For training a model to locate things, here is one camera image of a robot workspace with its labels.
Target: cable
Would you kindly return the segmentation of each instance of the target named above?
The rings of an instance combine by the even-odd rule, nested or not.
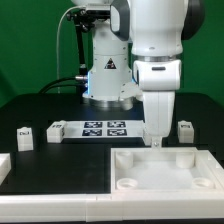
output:
[[[74,6],[69,8],[61,17],[59,25],[58,25],[58,30],[57,30],[57,43],[56,43],[56,57],[57,57],[57,79],[60,79],[60,57],[59,57],[59,47],[60,47],[60,33],[61,33],[61,25],[62,25],[62,21],[65,18],[65,16],[67,15],[68,12],[70,12],[71,10],[74,9],[82,9],[85,8],[86,6]]]
[[[50,89],[53,89],[53,88],[58,88],[58,87],[70,87],[70,86],[73,86],[73,87],[79,87],[79,86],[84,86],[83,84],[65,84],[65,85],[53,85],[53,86],[49,86],[48,88],[46,88],[44,91],[41,92],[41,94],[44,94],[46,92],[48,92]]]
[[[49,87],[53,86],[54,84],[57,84],[57,83],[61,83],[61,82],[65,82],[65,81],[74,81],[75,80],[75,77],[67,77],[67,78],[61,78],[61,79],[57,79],[53,82],[50,82],[48,83],[46,86],[44,86],[40,91],[39,93],[43,93],[45,92],[46,89],[48,89]]]

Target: black tabletop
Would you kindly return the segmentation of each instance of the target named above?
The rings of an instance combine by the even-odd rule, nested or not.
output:
[[[73,94],[21,95],[0,109],[0,152],[11,153],[12,170],[0,195],[110,193],[111,147],[144,147],[140,138],[65,139],[48,144],[46,130],[54,121],[143,120],[142,103],[130,111],[102,111],[82,104]],[[191,121],[194,144],[179,144],[177,122]],[[202,94],[177,94],[172,130],[164,147],[208,149],[223,164],[224,109]],[[18,152],[16,130],[31,127],[34,150]]]

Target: black cable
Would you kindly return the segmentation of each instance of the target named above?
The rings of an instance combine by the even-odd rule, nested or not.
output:
[[[53,88],[70,87],[70,86],[79,87],[79,86],[84,86],[84,85],[83,84],[78,84],[78,83],[77,84],[65,84],[65,85],[52,85],[52,86],[49,86],[48,88],[46,88],[44,91],[42,91],[41,94],[44,94],[44,93],[48,92],[50,89],[53,89]]]
[[[40,91],[39,93],[45,93],[45,90],[48,89],[50,86],[53,86],[54,84],[57,84],[57,83],[61,83],[61,82],[65,82],[65,81],[71,81],[71,80],[75,80],[75,77],[72,76],[72,77],[66,77],[66,78],[61,78],[61,79],[57,79],[53,82],[50,82],[49,84],[47,84],[46,86],[44,86]]]

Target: white cube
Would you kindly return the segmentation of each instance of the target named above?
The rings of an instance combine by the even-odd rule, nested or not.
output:
[[[54,122],[47,129],[47,142],[48,143],[61,143],[65,135],[66,121]]]
[[[191,122],[178,122],[178,138],[180,143],[194,143],[194,128]]]
[[[32,129],[27,127],[17,129],[17,143],[19,151],[33,150]]]

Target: black sticker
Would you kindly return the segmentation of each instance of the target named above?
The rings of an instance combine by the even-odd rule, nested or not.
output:
[[[112,58],[107,62],[105,69],[117,69]]]
[[[190,126],[190,125],[185,124],[185,125],[181,125],[181,128],[191,128],[191,126]]]
[[[61,127],[62,127],[62,125],[58,125],[58,124],[52,126],[52,128],[61,128]]]
[[[102,130],[99,130],[99,129],[83,130],[82,136],[90,136],[90,137],[102,136]]]
[[[85,122],[84,128],[102,128],[103,122]]]
[[[30,134],[29,131],[26,131],[26,132],[22,131],[22,132],[19,133],[19,135],[29,135],[29,134]]]
[[[124,121],[110,121],[107,122],[108,128],[126,128],[126,124]]]
[[[107,136],[127,136],[126,129],[108,129]]]

